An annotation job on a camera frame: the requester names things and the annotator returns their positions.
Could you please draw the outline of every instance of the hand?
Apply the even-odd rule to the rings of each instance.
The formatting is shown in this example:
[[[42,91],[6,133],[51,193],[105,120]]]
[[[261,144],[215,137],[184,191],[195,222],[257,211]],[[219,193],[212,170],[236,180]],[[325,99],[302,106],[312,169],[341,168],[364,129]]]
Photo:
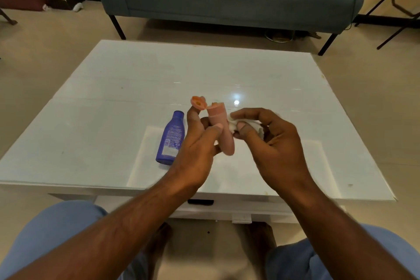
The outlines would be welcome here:
[[[293,124],[265,108],[242,108],[232,112],[231,117],[261,122],[265,131],[264,140],[245,122],[238,123],[239,133],[234,136],[247,143],[262,178],[283,199],[292,191],[315,184]]]
[[[196,192],[206,181],[213,157],[220,153],[214,145],[223,130],[222,124],[210,126],[207,117],[200,119],[200,110],[191,107],[187,114],[188,131],[181,149],[167,176],[175,178],[182,187],[192,187]]]

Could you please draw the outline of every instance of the bottle label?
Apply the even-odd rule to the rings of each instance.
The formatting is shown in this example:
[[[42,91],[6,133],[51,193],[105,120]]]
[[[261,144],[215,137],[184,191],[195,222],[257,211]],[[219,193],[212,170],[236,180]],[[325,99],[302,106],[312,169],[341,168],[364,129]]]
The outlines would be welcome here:
[[[182,143],[181,126],[171,126],[166,135],[165,145],[163,146],[162,155],[176,157]]]

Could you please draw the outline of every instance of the forearm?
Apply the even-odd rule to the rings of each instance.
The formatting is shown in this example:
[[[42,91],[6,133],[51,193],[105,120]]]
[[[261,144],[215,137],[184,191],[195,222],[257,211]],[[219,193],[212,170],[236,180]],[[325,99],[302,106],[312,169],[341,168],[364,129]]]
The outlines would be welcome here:
[[[334,279],[414,279],[316,186],[287,202]]]
[[[194,194],[172,181],[164,177],[10,279],[117,279],[150,235]]]

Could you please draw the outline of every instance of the person's right hand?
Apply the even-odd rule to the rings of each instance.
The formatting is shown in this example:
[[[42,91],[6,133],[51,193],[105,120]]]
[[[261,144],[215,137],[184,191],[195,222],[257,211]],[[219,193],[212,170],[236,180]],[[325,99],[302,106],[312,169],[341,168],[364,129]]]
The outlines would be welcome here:
[[[232,112],[233,119],[259,120],[265,130],[262,140],[247,123],[239,122],[239,135],[251,150],[265,182],[283,199],[293,191],[316,187],[306,165],[296,127],[265,108],[242,108]]]

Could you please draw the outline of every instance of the blue pants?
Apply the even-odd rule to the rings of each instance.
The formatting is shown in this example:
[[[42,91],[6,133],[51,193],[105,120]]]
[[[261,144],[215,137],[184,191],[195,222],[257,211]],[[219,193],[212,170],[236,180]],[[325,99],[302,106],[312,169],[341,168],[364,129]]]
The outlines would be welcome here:
[[[64,201],[43,210],[16,238],[0,265],[0,280],[10,277],[106,214],[103,208],[86,201]],[[368,225],[364,228],[415,277],[420,278],[420,255],[412,246],[386,229]],[[307,239],[271,251],[266,272],[268,280],[331,279]],[[119,279],[147,280],[146,256],[139,253]]]

